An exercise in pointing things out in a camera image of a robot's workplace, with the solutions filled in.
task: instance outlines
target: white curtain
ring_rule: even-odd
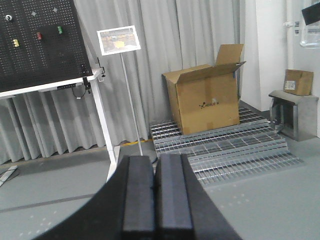
[[[99,84],[113,145],[136,141],[120,56],[101,56],[97,31],[135,25],[141,50],[123,54],[140,137],[171,118],[161,74],[215,63],[220,44],[239,42],[238,0],[75,0],[105,67]],[[76,94],[82,93],[77,87]],[[103,146],[92,94],[71,89],[0,100],[0,163]]]

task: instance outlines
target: cardboard box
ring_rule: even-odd
[[[314,73],[311,71],[285,71],[283,91],[289,94],[308,96],[311,94]]]
[[[164,73],[174,121],[183,134],[240,123],[237,80],[243,44],[221,45],[215,66]]]

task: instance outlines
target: metal cabinet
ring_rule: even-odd
[[[317,136],[317,96],[298,96],[275,90],[269,94],[272,127],[296,141]]]

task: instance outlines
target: black pegboard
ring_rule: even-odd
[[[73,0],[0,0],[0,92],[90,75]]]

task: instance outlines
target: gray floor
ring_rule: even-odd
[[[304,166],[205,189],[244,240],[320,239],[320,139],[287,142]]]
[[[15,163],[19,175],[0,187],[0,239],[33,239],[61,222],[106,182],[109,163],[104,147]]]
[[[320,239],[320,139],[287,141],[305,165],[205,188],[244,240]],[[142,146],[153,161],[153,143]],[[131,145],[119,156],[139,154]],[[109,160],[103,147],[22,162],[18,169],[0,187],[4,240],[32,239],[80,208],[104,184]]]

